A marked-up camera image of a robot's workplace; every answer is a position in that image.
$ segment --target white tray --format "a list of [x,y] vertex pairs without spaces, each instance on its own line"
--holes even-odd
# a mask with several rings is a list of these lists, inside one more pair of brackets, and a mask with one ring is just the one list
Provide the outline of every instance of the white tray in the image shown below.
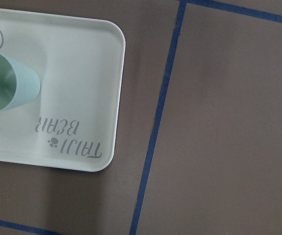
[[125,39],[115,24],[0,9],[0,52],[39,74],[29,104],[0,113],[0,161],[98,171],[115,147]]

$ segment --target blue tape strip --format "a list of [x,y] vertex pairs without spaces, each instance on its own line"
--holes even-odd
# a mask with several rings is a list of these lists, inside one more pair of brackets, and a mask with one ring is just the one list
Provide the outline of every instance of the blue tape strip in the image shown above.
[[133,213],[133,219],[132,219],[129,235],[135,235],[136,234],[136,229],[137,229],[139,218],[140,218],[140,213],[141,213],[141,209],[142,209],[146,184],[147,184],[150,169],[151,169],[151,164],[152,164],[154,149],[155,149],[155,145],[156,145],[159,125],[160,125],[160,121],[161,121],[162,111],[164,109],[164,104],[165,104],[166,94],[167,94],[167,90],[168,90],[170,75],[171,75],[172,67],[173,67],[173,64],[174,64],[174,59],[175,59],[175,54],[176,54],[176,49],[177,49],[177,44],[178,44],[178,37],[180,35],[180,30],[181,30],[181,26],[182,26],[185,7],[186,7],[186,2],[181,0],[180,3],[179,3],[179,7],[178,7],[176,28],[174,29],[174,32],[173,32],[173,35],[172,35],[172,38],[171,38],[170,47],[169,47],[169,54],[168,54],[168,57],[167,57],[167,62],[166,62],[166,67],[165,67],[165,74],[164,74],[164,77],[163,77],[163,80],[162,80],[160,94],[159,94],[159,97],[158,97],[158,104],[157,104],[156,113],[155,113],[154,126],[153,126],[153,130],[152,130],[152,133],[151,133],[149,146],[148,146],[148,149],[147,149],[147,154],[146,154],[145,163],[144,163],[144,167],[143,167],[141,183],[140,183],[139,192],[138,192],[137,199],[136,199],[136,205],[135,205],[135,209],[134,209],[134,213]]
[[20,231],[24,231],[24,232],[28,232],[28,233],[32,233],[32,234],[61,235],[61,234],[51,232],[51,231],[48,231],[48,230],[29,227],[29,226],[22,225],[22,224],[10,223],[10,222],[6,222],[6,221],[2,221],[2,220],[0,220],[0,226],[10,228],[10,229],[20,230]]
[[246,16],[252,16],[256,18],[261,18],[264,20],[274,21],[282,23],[282,16],[272,13],[267,13],[263,11],[253,10],[241,6],[235,6],[227,3],[211,1],[211,0],[186,0],[187,3],[192,3],[195,5],[206,6],[210,8],[215,8],[219,10],[229,11],[233,13],[238,13]]

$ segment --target paw print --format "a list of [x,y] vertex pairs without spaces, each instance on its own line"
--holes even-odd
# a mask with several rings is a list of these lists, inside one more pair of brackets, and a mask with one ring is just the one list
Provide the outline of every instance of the paw print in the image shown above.
[[56,138],[51,138],[51,140],[48,141],[48,143],[49,143],[50,147],[55,147],[55,148],[58,147],[58,145],[57,145],[58,144],[58,140]]

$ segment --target light green cup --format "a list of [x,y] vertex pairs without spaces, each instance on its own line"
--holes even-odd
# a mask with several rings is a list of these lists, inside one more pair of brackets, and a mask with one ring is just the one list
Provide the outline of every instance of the light green cup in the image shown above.
[[0,53],[0,112],[33,101],[39,91],[33,69]]

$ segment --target tray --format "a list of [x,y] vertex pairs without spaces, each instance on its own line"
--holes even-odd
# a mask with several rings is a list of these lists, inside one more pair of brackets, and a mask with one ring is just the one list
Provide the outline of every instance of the tray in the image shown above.
[[125,39],[104,20],[0,9],[0,52],[33,68],[41,92],[0,113],[0,161],[83,171],[112,160]]

